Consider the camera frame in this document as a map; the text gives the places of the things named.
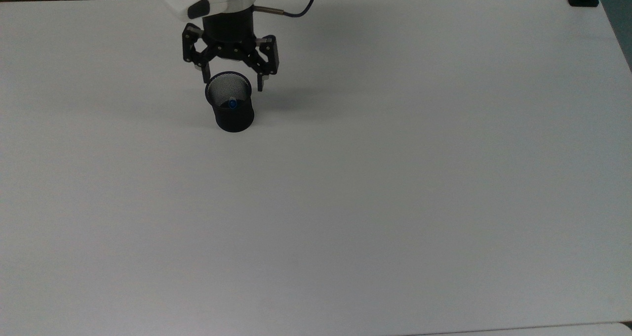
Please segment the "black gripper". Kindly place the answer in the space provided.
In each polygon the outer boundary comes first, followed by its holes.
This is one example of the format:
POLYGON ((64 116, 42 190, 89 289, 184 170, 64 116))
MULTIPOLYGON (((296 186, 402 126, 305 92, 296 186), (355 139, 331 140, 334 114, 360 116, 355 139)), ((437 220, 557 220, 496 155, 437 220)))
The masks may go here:
POLYGON ((257 38, 254 34, 254 9, 220 13, 203 17, 203 29, 187 23, 181 34, 183 60, 201 71, 205 84, 210 82, 210 62, 218 57, 246 61, 257 73, 257 91, 263 91, 264 81, 278 72, 278 48, 274 35, 257 38), (199 51, 198 41, 206 47, 199 51))

